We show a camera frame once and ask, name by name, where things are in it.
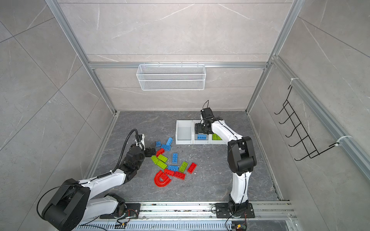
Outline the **green lego brick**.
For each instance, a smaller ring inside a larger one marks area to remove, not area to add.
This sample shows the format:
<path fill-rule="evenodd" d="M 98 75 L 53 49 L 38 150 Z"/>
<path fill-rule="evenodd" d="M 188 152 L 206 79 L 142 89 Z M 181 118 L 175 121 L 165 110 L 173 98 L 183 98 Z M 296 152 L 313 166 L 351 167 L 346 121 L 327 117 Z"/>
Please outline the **green lego brick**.
<path fill-rule="evenodd" d="M 213 141 L 221 141 L 222 138 L 220 136 L 218 136 L 217 134 L 212 134 L 212 140 Z"/>

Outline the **blue lego brick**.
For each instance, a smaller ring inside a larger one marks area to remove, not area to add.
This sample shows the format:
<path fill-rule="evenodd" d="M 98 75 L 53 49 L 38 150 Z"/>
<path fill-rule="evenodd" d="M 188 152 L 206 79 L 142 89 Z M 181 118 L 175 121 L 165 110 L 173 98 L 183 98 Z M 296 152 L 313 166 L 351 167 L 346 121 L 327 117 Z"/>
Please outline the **blue lego brick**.
<path fill-rule="evenodd" d="M 197 140 L 207 140 L 208 136 L 205 134 L 198 134 L 197 135 Z"/>

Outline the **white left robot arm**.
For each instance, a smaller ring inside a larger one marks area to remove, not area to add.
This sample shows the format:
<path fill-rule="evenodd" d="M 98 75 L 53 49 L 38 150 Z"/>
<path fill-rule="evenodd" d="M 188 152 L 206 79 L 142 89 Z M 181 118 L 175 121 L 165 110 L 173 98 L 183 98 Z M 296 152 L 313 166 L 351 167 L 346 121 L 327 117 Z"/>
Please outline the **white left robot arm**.
<path fill-rule="evenodd" d="M 122 197 L 114 193 L 108 193 L 102 198 L 95 196 L 128 183 L 137 174 L 144 159 L 155 155 L 155 148 L 132 145 L 126 154 L 120 155 L 112 171 L 90 179 L 64 181 L 56 187 L 56 193 L 43 211 L 38 213 L 39 217 L 59 231 L 71 231 L 81 221 L 102 215 L 123 217 L 127 207 Z"/>

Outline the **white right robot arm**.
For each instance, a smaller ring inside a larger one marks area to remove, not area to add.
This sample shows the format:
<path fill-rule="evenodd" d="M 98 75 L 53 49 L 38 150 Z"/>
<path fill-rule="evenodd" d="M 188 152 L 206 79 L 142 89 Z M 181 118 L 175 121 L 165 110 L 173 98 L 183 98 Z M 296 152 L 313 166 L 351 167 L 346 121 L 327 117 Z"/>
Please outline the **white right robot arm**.
<path fill-rule="evenodd" d="M 216 134 L 227 145 L 227 163 L 233 172 L 233 185 L 228 210 L 231 215 L 245 211 L 249 205 L 249 179 L 257 164 L 253 141 L 233 131 L 221 117 L 214 116 L 207 107 L 201 111 L 201 121 L 195 124 L 196 134 Z"/>

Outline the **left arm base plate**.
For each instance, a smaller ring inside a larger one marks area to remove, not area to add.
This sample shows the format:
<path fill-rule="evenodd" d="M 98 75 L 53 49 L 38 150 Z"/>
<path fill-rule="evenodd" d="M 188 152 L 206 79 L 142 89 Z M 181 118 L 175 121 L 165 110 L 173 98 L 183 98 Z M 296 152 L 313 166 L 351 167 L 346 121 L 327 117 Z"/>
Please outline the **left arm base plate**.
<path fill-rule="evenodd" d="M 100 219 L 137 218 L 140 213 L 140 203 L 120 203 L 112 214 L 101 215 Z"/>

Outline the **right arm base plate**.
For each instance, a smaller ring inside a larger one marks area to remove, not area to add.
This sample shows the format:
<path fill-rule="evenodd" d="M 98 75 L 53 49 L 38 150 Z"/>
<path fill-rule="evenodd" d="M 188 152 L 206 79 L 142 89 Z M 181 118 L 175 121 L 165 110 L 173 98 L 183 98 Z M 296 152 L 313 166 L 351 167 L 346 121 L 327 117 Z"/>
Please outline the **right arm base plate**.
<path fill-rule="evenodd" d="M 216 203 L 211 212 L 216 214 L 217 218 L 255 218 L 254 209 L 249 201 L 241 205 L 228 203 Z"/>

